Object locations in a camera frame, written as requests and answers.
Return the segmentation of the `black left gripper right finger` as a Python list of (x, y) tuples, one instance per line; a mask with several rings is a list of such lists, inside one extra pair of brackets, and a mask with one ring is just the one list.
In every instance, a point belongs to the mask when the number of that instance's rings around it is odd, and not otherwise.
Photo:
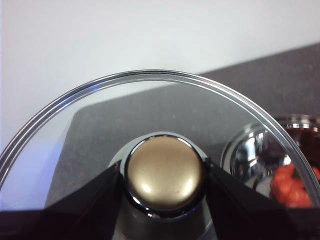
[(318, 240), (320, 210), (287, 208), (214, 163), (206, 166), (206, 202), (220, 240)]

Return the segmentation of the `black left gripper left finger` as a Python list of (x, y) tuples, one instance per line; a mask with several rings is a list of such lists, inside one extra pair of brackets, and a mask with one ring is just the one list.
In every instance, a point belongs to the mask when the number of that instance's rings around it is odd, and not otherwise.
[(110, 240), (122, 202), (120, 162), (56, 203), (0, 213), (2, 240)]

